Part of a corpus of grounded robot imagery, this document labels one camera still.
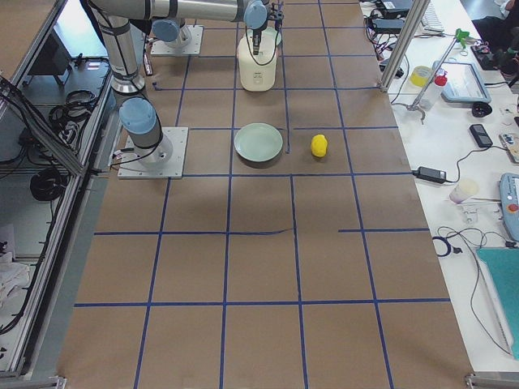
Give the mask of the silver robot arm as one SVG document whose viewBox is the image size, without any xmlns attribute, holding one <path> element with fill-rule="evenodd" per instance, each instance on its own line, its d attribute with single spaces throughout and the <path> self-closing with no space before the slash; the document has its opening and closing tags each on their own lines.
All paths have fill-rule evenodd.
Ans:
<svg viewBox="0 0 519 389">
<path fill-rule="evenodd" d="M 103 37 L 114 74 L 111 83 L 118 98 L 119 118 L 134 144 L 135 157 L 122 162 L 159 168 L 174 150 L 162 130 L 161 121 L 146 96 L 145 81 L 131 35 L 131 22 L 144 22 L 161 41 L 176 41 L 184 19 L 243 22 L 253 31 L 253 48 L 260 48 L 268 23 L 279 30 L 284 15 L 275 1 L 88 1 L 87 7 Z"/>
<path fill-rule="evenodd" d="M 154 19 L 152 21 L 154 36 L 173 49 L 183 48 L 191 43 L 191 32 L 185 21 L 176 19 Z"/>
</svg>

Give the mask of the green plate near arm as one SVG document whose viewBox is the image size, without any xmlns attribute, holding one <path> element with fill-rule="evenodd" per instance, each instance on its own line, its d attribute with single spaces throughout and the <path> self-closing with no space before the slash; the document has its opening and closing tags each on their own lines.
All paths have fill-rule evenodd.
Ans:
<svg viewBox="0 0 519 389">
<path fill-rule="evenodd" d="M 283 147 L 280 131 L 266 123 L 250 123 L 234 136 L 234 149 L 244 159 L 267 162 L 276 157 Z"/>
</svg>

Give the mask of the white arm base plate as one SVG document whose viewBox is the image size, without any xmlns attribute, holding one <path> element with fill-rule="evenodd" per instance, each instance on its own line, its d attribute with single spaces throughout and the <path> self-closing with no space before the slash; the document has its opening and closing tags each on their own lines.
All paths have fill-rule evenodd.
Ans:
<svg viewBox="0 0 519 389">
<path fill-rule="evenodd" d="M 154 42 L 151 54 L 162 57 L 199 55 L 204 27 L 201 25 L 159 24 L 152 27 Z"/>
<path fill-rule="evenodd" d="M 121 179 L 162 179 L 171 177 L 181 179 L 188 140 L 187 127 L 163 127 L 162 140 L 156 149 L 135 148 L 130 137 L 127 138 L 118 177 Z"/>
</svg>

